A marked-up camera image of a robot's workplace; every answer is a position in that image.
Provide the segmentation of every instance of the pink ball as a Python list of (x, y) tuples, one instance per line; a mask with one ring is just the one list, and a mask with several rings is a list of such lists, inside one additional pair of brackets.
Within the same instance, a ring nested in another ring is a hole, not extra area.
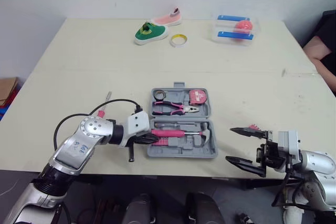
[[(252, 25), (251, 21), (249, 21), (249, 20), (242, 20), (242, 21), (239, 21), (235, 25), (235, 28), (244, 29), (244, 30), (252, 30), (253, 25)], [(239, 30), (236, 30), (235, 32), (237, 32), (237, 33), (247, 33), (247, 34), (249, 33), (249, 31), (243, 32), (243, 31), (239, 31)]]

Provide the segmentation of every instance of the hammer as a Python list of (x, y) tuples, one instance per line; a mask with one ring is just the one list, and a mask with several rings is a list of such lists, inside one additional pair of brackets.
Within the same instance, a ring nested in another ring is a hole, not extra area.
[(185, 132), (185, 131), (175, 131), (175, 130), (152, 130), (152, 134), (158, 137), (184, 137), (185, 135), (201, 135), (205, 137), (204, 144), (206, 144), (210, 139), (210, 130), (208, 129), (208, 123), (201, 123), (201, 128), (203, 131), (200, 132)]

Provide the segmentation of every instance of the person's arm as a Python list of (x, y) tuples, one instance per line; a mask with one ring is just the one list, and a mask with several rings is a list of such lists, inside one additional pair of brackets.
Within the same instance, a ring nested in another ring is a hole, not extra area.
[(317, 72), (322, 76), (329, 88), (336, 92), (336, 76), (334, 76), (321, 62), (331, 50), (322, 42), (318, 36), (314, 36), (303, 48), (304, 52), (315, 65)]

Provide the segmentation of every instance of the plastic container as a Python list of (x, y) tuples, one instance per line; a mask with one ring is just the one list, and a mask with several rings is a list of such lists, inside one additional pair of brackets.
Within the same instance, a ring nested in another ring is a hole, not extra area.
[(213, 25), (213, 41), (248, 46), (259, 31), (255, 18), (218, 15)]
[[(171, 112), (176, 110), (169, 106), (154, 105), (153, 94), (156, 90), (163, 90), (166, 94), (164, 101), (183, 103), (189, 105), (189, 91), (201, 89), (206, 93), (207, 100), (204, 104), (195, 105), (200, 110), (195, 113), (185, 113), (183, 115), (153, 115), (154, 111)], [(203, 130), (202, 124), (207, 123), (210, 130), (210, 137), (205, 142), (201, 135), (186, 135), (182, 137), (162, 138), (165, 145), (151, 144), (147, 148), (150, 157), (189, 157), (189, 158), (215, 158), (218, 155), (216, 137), (213, 123), (208, 119), (211, 114), (209, 94), (204, 88), (185, 88), (184, 82), (175, 82), (173, 88), (157, 88), (151, 93), (151, 129), (154, 130), (179, 130), (185, 132), (200, 132)], [(178, 124), (177, 126), (156, 127), (157, 123)]]

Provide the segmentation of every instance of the pink hammer handle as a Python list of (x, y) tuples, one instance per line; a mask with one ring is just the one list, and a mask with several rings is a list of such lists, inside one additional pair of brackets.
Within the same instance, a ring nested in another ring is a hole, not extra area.
[(152, 134), (158, 137), (183, 137), (184, 131), (160, 131), (160, 130), (152, 130)]

